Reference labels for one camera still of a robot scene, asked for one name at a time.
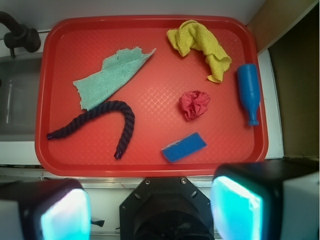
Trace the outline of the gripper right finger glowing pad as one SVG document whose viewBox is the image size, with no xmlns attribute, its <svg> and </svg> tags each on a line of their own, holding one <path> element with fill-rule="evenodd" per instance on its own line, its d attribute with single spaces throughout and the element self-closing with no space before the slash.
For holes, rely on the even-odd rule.
<svg viewBox="0 0 320 240">
<path fill-rule="evenodd" d="M 222 164 L 214 173 L 210 201 L 224 240 L 320 237 L 320 166 L 314 160 Z"/>
</svg>

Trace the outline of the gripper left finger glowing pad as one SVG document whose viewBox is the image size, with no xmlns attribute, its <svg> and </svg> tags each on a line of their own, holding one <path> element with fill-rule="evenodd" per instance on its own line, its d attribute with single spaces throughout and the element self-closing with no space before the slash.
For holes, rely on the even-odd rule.
<svg viewBox="0 0 320 240">
<path fill-rule="evenodd" d="M 88 240 L 91 205 L 73 178 L 0 184 L 2 240 Z"/>
</svg>

